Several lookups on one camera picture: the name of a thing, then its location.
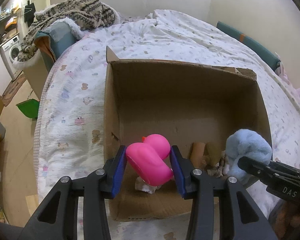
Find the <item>white patterned bedsheet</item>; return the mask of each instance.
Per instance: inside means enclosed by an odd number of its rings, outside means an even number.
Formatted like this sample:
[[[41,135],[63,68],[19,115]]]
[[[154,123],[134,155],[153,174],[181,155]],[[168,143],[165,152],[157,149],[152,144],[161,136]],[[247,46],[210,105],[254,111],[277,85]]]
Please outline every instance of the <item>white patterned bedsheet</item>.
[[[45,84],[36,127],[34,162],[39,200],[64,175],[77,179],[103,166],[103,104],[106,46],[119,58],[187,61],[250,68],[268,113],[273,159],[300,169],[300,102],[251,49],[217,28],[172,10],[156,10],[136,22],[90,33],[68,48]],[[278,198],[260,181],[248,188],[266,217]],[[166,220],[115,222],[112,239],[185,238],[189,215]],[[82,217],[78,218],[79,239]]]

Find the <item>metal screw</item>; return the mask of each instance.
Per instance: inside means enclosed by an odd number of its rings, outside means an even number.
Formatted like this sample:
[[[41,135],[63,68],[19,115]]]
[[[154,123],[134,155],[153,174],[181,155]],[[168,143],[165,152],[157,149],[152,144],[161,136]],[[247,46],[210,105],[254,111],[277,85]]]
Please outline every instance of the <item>metal screw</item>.
[[[194,175],[201,175],[202,174],[202,170],[200,170],[200,169],[194,169],[192,172],[193,172]]]
[[[103,175],[103,174],[105,174],[105,170],[104,169],[97,169],[96,174],[97,175]]]
[[[235,177],[229,177],[228,180],[231,183],[236,183],[237,182],[237,179]]]
[[[62,183],[66,183],[66,182],[69,181],[69,177],[68,177],[68,176],[63,176],[63,177],[60,179],[60,181],[61,181]]]

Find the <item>green dustpan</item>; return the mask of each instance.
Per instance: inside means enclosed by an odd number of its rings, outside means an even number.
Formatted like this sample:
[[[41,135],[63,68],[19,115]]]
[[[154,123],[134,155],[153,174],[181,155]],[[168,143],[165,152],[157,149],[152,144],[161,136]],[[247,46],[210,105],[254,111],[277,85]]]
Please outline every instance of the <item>green dustpan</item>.
[[[27,101],[16,104],[16,106],[26,117],[38,118],[39,104],[39,101],[35,99],[29,99]]]

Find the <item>washing machine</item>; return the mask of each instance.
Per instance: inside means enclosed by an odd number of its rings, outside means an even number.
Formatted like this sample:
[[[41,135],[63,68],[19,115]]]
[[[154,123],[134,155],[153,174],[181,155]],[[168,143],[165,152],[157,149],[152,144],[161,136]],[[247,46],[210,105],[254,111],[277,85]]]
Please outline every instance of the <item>washing machine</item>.
[[[0,48],[0,54],[2,60],[12,80],[15,80],[21,73],[21,70],[15,68],[12,64],[13,61],[17,59],[17,56],[20,51],[21,51],[21,46],[20,46],[20,40],[18,35],[12,37],[10,40],[5,42]]]

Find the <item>blue gripper pad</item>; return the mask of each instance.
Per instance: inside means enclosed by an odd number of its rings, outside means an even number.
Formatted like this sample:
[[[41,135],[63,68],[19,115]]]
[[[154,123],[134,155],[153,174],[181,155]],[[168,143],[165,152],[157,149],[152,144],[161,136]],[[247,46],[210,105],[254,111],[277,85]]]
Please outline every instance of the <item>blue gripper pad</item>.
[[[126,158],[126,147],[122,150],[119,161],[117,163],[117,167],[114,171],[113,180],[112,180],[112,190],[111,190],[111,197],[114,198],[120,191],[120,186],[124,174],[124,170],[127,165],[127,158]]]
[[[169,158],[170,158],[174,179],[177,185],[177,191],[184,198],[186,196],[185,178],[183,176],[183,172],[178,162],[177,156],[173,151],[172,147],[171,147]]]

